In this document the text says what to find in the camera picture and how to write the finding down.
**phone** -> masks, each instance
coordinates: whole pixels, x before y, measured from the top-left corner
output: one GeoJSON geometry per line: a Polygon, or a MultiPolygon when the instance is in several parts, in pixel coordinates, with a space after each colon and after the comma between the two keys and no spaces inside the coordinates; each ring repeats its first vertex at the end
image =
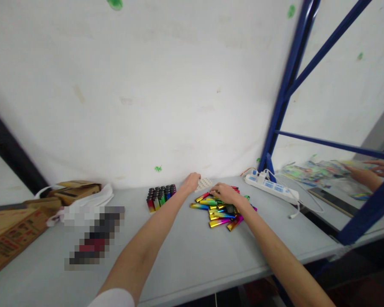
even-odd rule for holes
{"type": "Polygon", "coordinates": [[[322,190],[320,188],[311,188],[311,189],[308,189],[307,191],[309,191],[309,193],[313,194],[314,196],[320,198],[324,202],[328,203],[330,206],[343,212],[345,215],[349,217],[354,217],[358,212],[358,209],[356,207],[353,207],[349,203],[346,203],[344,200],[341,200],[340,198],[337,198],[334,195],[331,195],[329,192],[326,192],[325,190],[322,190]]]}

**blue metal shelf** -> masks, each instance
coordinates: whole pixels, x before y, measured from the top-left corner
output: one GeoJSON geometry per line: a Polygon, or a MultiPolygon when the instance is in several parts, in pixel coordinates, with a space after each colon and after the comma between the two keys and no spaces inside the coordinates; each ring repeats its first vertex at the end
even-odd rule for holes
{"type": "MultiPolygon", "coordinates": [[[[317,139],[309,136],[303,136],[295,133],[281,131],[285,112],[291,95],[304,82],[312,70],[319,64],[323,57],[329,52],[334,44],[340,39],[344,32],[352,25],[363,10],[370,4],[371,0],[359,0],[351,9],[340,25],[335,29],[332,35],[324,43],[321,49],[313,57],[298,78],[296,78],[303,54],[307,45],[307,40],[316,17],[319,0],[304,0],[300,13],[299,21],[291,46],[289,58],[287,60],[286,69],[283,80],[277,96],[275,108],[270,122],[269,131],[266,137],[265,146],[260,158],[258,171],[266,168],[268,158],[270,160],[274,147],[279,135],[302,139],[308,142],[314,142],[334,148],[339,148],[355,153],[372,156],[378,159],[384,159],[384,152],[332,142],[324,139],[317,139]]],[[[344,245],[353,244],[358,240],[374,223],[376,223],[384,215],[384,183],[383,185],[367,200],[364,206],[359,210],[358,214],[350,220],[344,229],[338,234],[337,239],[344,245]]]]}

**brown cardboard box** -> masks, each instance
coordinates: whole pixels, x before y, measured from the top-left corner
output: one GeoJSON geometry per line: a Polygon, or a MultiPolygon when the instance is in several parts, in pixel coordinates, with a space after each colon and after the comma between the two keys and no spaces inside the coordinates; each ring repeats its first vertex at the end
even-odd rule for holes
{"type": "Polygon", "coordinates": [[[64,206],[69,206],[76,200],[90,196],[101,191],[101,184],[86,180],[71,180],[57,183],[65,188],[54,190],[49,197],[61,199],[64,206]]]}
{"type": "Polygon", "coordinates": [[[41,208],[0,211],[0,270],[47,229],[46,221],[41,208]]]}
{"type": "Polygon", "coordinates": [[[38,209],[44,212],[47,217],[52,217],[61,208],[61,200],[56,197],[41,198],[37,200],[26,200],[24,204],[27,208],[38,209]]]}

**human hand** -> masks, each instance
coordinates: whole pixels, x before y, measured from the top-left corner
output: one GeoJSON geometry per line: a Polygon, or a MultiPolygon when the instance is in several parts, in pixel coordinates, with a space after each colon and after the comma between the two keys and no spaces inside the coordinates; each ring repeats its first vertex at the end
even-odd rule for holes
{"type": "Polygon", "coordinates": [[[368,187],[372,192],[377,190],[383,183],[376,173],[351,166],[344,166],[351,172],[351,178],[368,187]]]}
{"type": "Polygon", "coordinates": [[[198,173],[190,173],[188,177],[186,177],[185,181],[180,187],[180,190],[184,190],[186,193],[191,194],[198,187],[198,180],[201,178],[201,174],[198,173]]]}
{"type": "Polygon", "coordinates": [[[364,163],[378,165],[377,167],[372,168],[371,171],[373,171],[373,172],[381,171],[379,173],[376,172],[376,174],[378,176],[380,176],[380,177],[384,177],[384,161],[380,161],[380,160],[377,160],[377,161],[366,161],[364,163]]]}
{"type": "Polygon", "coordinates": [[[246,198],[236,192],[230,185],[226,183],[217,183],[213,188],[210,189],[210,193],[219,198],[226,204],[233,204],[239,206],[242,201],[247,201],[246,198]]]}

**power strip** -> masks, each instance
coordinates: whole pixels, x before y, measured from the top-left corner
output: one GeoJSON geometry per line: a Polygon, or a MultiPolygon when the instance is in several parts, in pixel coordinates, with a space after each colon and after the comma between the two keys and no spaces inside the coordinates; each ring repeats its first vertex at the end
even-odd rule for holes
{"type": "Polygon", "coordinates": [[[206,190],[213,187],[212,181],[210,181],[209,178],[202,178],[198,180],[198,187],[196,188],[195,192],[198,192],[200,190],[206,190]]]}
{"type": "Polygon", "coordinates": [[[266,179],[266,173],[253,171],[244,177],[244,181],[256,188],[277,196],[288,203],[297,205],[300,199],[299,192],[293,189],[285,188],[284,186],[271,182],[266,179]]]}

